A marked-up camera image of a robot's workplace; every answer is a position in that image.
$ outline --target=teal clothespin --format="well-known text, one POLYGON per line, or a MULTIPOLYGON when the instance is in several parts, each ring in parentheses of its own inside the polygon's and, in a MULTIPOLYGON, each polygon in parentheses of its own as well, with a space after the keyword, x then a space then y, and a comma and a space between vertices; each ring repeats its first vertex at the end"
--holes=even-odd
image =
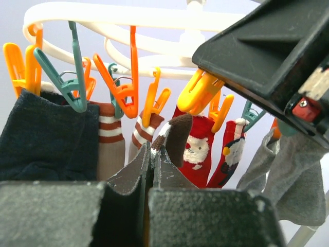
POLYGON ((82 56, 80 51, 76 23, 69 21, 68 25, 72 31, 72 39, 73 39, 72 48, 73 48, 76 72, 64 71, 61 74, 58 74, 52 63, 49 61, 49 59, 41 49, 36 48, 33 54, 36 60, 39 62, 42 69, 49 77, 49 79, 62 93, 67 103, 69 103, 69 105, 76 112, 81 113, 87 110, 87 95, 86 95, 86 85, 84 81, 82 56), (62 79, 63 75, 69 73, 77 75, 78 78, 64 81, 62 79), (71 91, 79 91, 79 97, 75 97, 71 91))
POLYGON ((284 121, 279 120, 277 118, 278 128, 280 130, 280 133, 284 136, 293 136, 297 133, 297 130, 295 130, 290 125, 286 124, 284 121))
POLYGON ((266 114, 265 110, 262 110, 261 113, 258 113, 256 110, 251 108, 251 105, 252 105, 251 101, 247 100, 242 112, 242 118, 249 122, 249 124, 246 125, 244 128, 244 132, 250 130, 250 128, 254 126, 256 122, 258 122, 258 120, 261 119, 266 114))
MULTIPOLYGON (((107 70, 109 72, 109 75, 112 77, 113 81, 115 81, 115 85, 116 86, 120 86, 120 79, 118 78, 113 78, 113 74, 112 74, 112 66, 113 65, 117 65, 116 63, 111 63, 107 70)), ((114 95, 111 93, 111 91, 109 92, 109 96, 111 97, 111 104, 115 107, 115 113, 114 113, 114 117, 117 119, 120 119, 121 117, 124 116, 124 112, 121 109, 121 107, 119 106, 119 104, 117 104, 117 100, 114 97, 114 95)))

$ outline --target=brown stripe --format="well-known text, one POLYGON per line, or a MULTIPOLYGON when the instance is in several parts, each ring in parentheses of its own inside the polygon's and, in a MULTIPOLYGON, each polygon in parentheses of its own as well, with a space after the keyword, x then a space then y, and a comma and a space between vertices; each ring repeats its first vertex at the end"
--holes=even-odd
POLYGON ((159 151, 165 140, 166 138, 163 135, 159 135, 152 143, 151 148, 155 149, 156 151, 159 151))
POLYGON ((99 136, 98 142, 100 143, 116 143, 120 140, 124 140, 123 135, 116 135, 116 136, 99 136))
POLYGON ((99 106, 99 115, 104 117, 113 117, 115 113, 115 108, 111 103, 99 103, 90 101, 91 104, 96 104, 99 106))
POLYGON ((149 142, 152 142, 153 136, 151 136, 150 134, 147 134, 145 131, 143 131, 141 126, 139 125, 139 123, 135 124, 135 129, 137 130, 137 132, 139 133, 139 135, 141 137, 145 138, 149 142))
POLYGON ((133 142, 133 144, 137 147, 138 150, 139 150, 140 147, 142 146, 142 144, 139 143, 139 141, 136 139, 136 137, 135 137, 134 134, 132 134, 132 142, 133 142))
POLYGON ((121 121, 116 121, 113 123, 99 122, 98 128, 100 130, 115 130, 121 128, 121 121))
POLYGON ((154 129, 157 129, 163 121, 164 121, 163 117, 155 113, 152 113, 150 118, 150 126, 154 129))

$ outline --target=white plastic hanger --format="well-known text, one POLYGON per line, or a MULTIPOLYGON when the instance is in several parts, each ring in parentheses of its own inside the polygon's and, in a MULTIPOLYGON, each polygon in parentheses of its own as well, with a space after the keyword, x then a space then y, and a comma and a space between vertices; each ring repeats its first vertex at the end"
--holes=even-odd
MULTIPOLYGON (((195 68, 196 66, 191 62, 191 57, 196 48, 205 41, 200 31, 220 32, 244 17, 243 14, 203 12, 204 2, 205 0, 187 0, 188 10, 67 2, 43 3, 26 11, 23 34, 29 42, 33 43, 34 37, 28 32, 28 26, 31 24, 42 24, 55 20, 80 23, 105 36, 106 52, 117 64, 120 64, 117 67, 113 66, 113 70, 117 70, 115 73, 131 75, 130 58, 121 54, 110 42, 112 39, 129 45, 129 31, 116 25, 185 29, 186 31, 180 36, 179 42, 164 41, 136 34, 136 46, 138 49, 159 54, 138 59, 140 76, 153 77, 154 67, 161 66, 162 78, 189 80, 195 71, 163 67, 195 68)), ((54 58, 74 64, 72 53, 45 40, 43 41, 43 51, 54 58)), ((97 70, 94 63, 92 63, 92 69, 97 70)))

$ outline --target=striped sock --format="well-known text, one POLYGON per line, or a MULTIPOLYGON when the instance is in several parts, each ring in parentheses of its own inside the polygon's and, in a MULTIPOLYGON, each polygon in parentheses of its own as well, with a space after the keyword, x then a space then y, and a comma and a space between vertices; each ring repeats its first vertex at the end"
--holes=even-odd
POLYGON ((180 115, 169 120, 162 127, 151 146, 151 159, 154 159, 161 146, 165 146, 171 163, 176 167, 181 167, 192 124, 193 117, 190 114, 180 115))
POLYGON ((121 120, 114 117, 114 106, 110 103, 91 103, 99 106, 97 180, 105 181, 124 167, 125 140, 121 120))
POLYGON ((137 118, 135 129, 132 134, 132 140, 129 145, 128 163, 135 158, 138 150, 140 149, 143 143, 146 143, 147 141, 152 142, 155 130, 164 121, 163 117, 155 113, 152 113, 150 118, 150 126, 145 128, 142 125, 142 119, 141 119, 142 115, 143 115, 143 111, 139 114, 137 118))

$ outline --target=yellow clothespin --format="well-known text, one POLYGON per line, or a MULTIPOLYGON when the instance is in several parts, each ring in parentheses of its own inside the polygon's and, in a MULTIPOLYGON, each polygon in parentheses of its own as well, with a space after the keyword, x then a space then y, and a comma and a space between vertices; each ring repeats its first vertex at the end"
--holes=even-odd
POLYGON ((31 25, 28 30, 35 36, 35 44, 29 45, 25 50, 25 65, 21 49, 14 43, 6 43, 3 47, 8 71, 18 98, 22 88, 40 95, 42 68, 35 59, 33 51, 42 48, 43 30, 31 25))
POLYGON ((221 90, 210 101, 208 118, 215 123, 211 128, 212 133, 216 133, 222 127, 224 120, 233 104, 234 95, 229 94, 225 97, 222 107, 220 107, 221 90))
POLYGON ((155 80, 149 86, 149 91, 146 96, 145 106, 144 106, 144 110, 143 110, 142 125, 145 128, 147 128, 150 125, 150 118, 151 118, 152 113, 155 113, 157 115, 160 114, 163 107, 167 103, 167 100, 171 93, 169 88, 165 88, 162 90, 158 100, 155 101, 156 92, 158 91, 160 75, 161 75, 160 68, 155 67, 155 69, 156 69, 156 71, 153 72, 153 75, 155 76, 155 80))
POLYGON ((198 69, 178 97, 179 110, 191 115, 201 113, 224 84, 211 74, 198 69))

